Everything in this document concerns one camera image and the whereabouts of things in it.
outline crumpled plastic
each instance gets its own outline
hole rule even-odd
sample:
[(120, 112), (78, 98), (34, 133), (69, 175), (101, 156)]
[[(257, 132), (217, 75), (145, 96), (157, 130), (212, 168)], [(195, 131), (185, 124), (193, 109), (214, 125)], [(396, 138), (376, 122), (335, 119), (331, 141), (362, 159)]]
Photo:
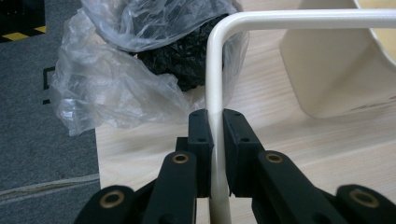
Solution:
[[(248, 34), (223, 48), (223, 94), (231, 99), (248, 45)], [(183, 92), (171, 74), (156, 76), (136, 57), (116, 49), (98, 33), (85, 9), (64, 25), (49, 99), (57, 117), (77, 135), (107, 123), (133, 128), (146, 122), (183, 123), (205, 105), (205, 87)]]
[(231, 0), (82, 0), (96, 32), (131, 52), (168, 45), (217, 16), (234, 14)]

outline white plastic bin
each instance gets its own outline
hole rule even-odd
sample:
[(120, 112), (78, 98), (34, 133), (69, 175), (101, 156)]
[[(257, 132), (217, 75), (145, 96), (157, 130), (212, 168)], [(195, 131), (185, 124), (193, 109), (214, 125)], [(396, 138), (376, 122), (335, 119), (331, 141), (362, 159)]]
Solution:
[[(303, 0), (300, 9), (396, 8), (395, 0)], [(396, 105), (396, 29), (288, 30), (280, 45), (303, 111), (315, 118)]]

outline bent white tube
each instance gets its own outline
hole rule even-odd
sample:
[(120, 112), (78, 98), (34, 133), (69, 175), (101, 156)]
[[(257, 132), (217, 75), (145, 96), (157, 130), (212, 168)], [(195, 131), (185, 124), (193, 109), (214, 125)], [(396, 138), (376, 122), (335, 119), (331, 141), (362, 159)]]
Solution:
[(220, 21), (206, 49), (205, 104), (215, 147), (212, 155), (210, 222), (231, 223), (225, 175), (222, 125), (222, 46), (232, 35), (248, 30), (396, 28), (395, 9), (319, 9), (239, 12)]

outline gray carpet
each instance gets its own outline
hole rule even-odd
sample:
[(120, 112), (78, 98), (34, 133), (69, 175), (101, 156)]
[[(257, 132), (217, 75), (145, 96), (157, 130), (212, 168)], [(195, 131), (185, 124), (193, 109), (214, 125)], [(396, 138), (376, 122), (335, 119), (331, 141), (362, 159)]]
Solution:
[[(43, 105), (43, 69), (56, 64), (64, 21), (80, 2), (45, 6), (46, 34), (0, 44), (0, 223), (71, 223), (100, 188), (94, 130), (70, 137)], [(64, 179), (71, 184), (51, 184)]]

